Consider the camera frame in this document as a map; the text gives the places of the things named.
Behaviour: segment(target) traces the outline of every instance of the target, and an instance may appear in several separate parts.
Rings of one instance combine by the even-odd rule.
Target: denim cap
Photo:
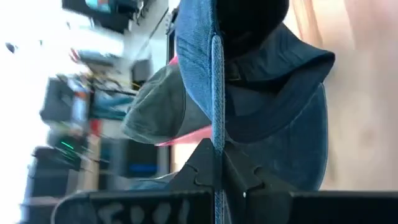
[[[167,142],[210,125],[189,97],[178,65],[167,65],[141,87],[122,122],[124,134],[137,142]]]
[[[242,35],[240,23],[236,24],[240,33],[228,30],[223,21],[218,24],[217,4],[214,0],[180,3],[177,55],[187,92],[212,120],[213,135],[214,122],[223,119],[213,107],[225,103],[222,141],[232,142],[297,188],[318,189],[328,149],[322,82],[335,55],[302,42],[281,23],[288,1],[265,1],[259,4],[268,7],[261,10],[247,4],[256,10],[249,13],[243,8],[239,18],[248,22],[245,17],[253,17],[264,30],[256,32],[253,24],[246,24],[247,35]],[[262,23],[264,18],[270,21]],[[233,42],[239,43],[237,51]]]

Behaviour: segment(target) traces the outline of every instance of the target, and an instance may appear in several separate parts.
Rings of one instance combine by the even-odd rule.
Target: green light
[[[72,147],[71,145],[69,145],[69,144],[67,144],[67,143],[65,143],[65,142],[61,142],[61,144],[63,144],[64,146],[66,146],[66,147],[68,147],[68,148],[70,148],[70,149],[73,149],[73,147]]]

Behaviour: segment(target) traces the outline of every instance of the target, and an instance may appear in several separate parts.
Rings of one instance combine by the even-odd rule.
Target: pink fabric
[[[174,58],[170,61],[169,64],[175,65],[177,63],[178,63],[177,56],[174,56]],[[194,132],[191,132],[189,134],[186,134],[184,136],[181,136],[179,138],[175,138],[170,141],[157,144],[157,146],[172,146],[174,144],[195,143],[195,142],[200,142],[204,138],[210,138],[210,137],[211,137],[211,125],[196,130]]]

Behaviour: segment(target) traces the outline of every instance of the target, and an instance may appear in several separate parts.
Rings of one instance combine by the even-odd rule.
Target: baseball cap
[[[137,142],[158,144],[209,124],[185,91],[178,65],[167,65],[140,88],[121,127]]]
[[[185,88],[210,118],[216,149],[232,142],[281,179],[316,190],[328,149],[322,82],[335,55],[281,23],[288,0],[228,2],[180,2],[176,46]]]

